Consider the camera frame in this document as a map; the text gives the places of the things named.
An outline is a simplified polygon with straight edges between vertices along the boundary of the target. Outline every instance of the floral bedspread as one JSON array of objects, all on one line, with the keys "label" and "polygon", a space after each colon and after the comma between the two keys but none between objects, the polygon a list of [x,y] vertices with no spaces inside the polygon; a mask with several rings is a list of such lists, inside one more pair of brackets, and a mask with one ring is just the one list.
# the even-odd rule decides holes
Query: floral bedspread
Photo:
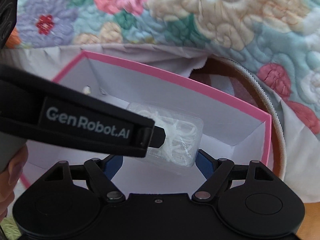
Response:
[{"label": "floral bedspread", "polygon": [[249,70],[320,138],[320,0],[18,0],[9,48],[151,43]]}]

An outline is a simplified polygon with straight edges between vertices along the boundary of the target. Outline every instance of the open storage box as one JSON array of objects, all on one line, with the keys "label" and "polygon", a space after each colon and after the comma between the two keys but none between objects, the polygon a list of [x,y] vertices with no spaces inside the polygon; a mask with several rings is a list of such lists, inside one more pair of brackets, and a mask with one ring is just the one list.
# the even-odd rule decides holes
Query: open storage box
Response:
[{"label": "open storage box", "polygon": [[[53,80],[113,105],[148,104],[201,118],[204,122],[200,149],[214,158],[235,164],[251,160],[268,163],[271,116],[215,88],[148,65],[83,51]],[[24,169],[26,186],[36,181],[59,160],[82,164],[106,155],[66,149],[29,141],[29,160]],[[195,192],[205,181],[194,165],[179,176],[136,159],[124,157],[112,181],[129,193]],[[75,182],[85,187],[85,182]]]}]

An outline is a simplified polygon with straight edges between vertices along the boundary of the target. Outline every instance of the fingernail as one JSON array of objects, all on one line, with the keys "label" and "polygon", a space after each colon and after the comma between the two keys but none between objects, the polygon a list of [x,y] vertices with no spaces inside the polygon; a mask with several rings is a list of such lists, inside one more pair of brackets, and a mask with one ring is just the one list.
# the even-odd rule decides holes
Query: fingernail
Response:
[{"label": "fingernail", "polygon": [[9,176],[9,185],[16,183],[22,174],[23,163],[17,163],[11,170]]}]

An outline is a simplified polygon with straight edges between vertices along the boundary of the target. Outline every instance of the transparent plastic case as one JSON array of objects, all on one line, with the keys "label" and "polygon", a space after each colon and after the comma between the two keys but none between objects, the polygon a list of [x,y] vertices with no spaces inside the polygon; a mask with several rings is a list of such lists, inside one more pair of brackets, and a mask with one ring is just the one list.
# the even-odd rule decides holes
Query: transparent plastic case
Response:
[{"label": "transparent plastic case", "polygon": [[153,119],[166,133],[164,144],[159,149],[149,148],[141,161],[178,174],[195,164],[203,129],[200,118],[138,103],[130,103],[127,110]]}]

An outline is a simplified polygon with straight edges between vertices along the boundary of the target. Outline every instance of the finger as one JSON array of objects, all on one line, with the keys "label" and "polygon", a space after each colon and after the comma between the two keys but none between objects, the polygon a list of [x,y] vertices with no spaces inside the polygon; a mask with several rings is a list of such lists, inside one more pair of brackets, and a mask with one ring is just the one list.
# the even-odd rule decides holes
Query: finger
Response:
[{"label": "finger", "polygon": [[6,200],[0,203],[0,214],[3,214],[13,201],[14,201],[14,192],[11,192],[11,194],[6,198]]},{"label": "finger", "polygon": [[0,202],[4,201],[13,191],[19,179],[17,177],[21,175],[22,166],[26,163],[27,159],[28,149],[27,146],[23,146],[12,158],[8,168],[0,174]]},{"label": "finger", "polygon": [[8,214],[8,209],[6,209],[6,210],[0,215],[0,222],[1,222],[5,217],[7,217],[7,214]]}]

